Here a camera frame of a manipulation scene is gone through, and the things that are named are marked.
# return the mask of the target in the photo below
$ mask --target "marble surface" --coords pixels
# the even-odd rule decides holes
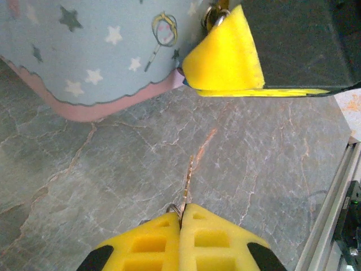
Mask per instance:
[[[95,123],[0,72],[0,270],[76,270],[104,239],[192,202],[260,235],[293,270],[350,130],[334,98],[202,98],[189,88]]]

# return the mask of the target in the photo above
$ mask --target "gray marble countertop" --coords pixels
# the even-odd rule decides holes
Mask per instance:
[[[269,242],[293,270],[350,131],[334,98],[176,89],[95,123],[57,116],[0,73],[0,270],[75,270],[101,241],[192,202]]]

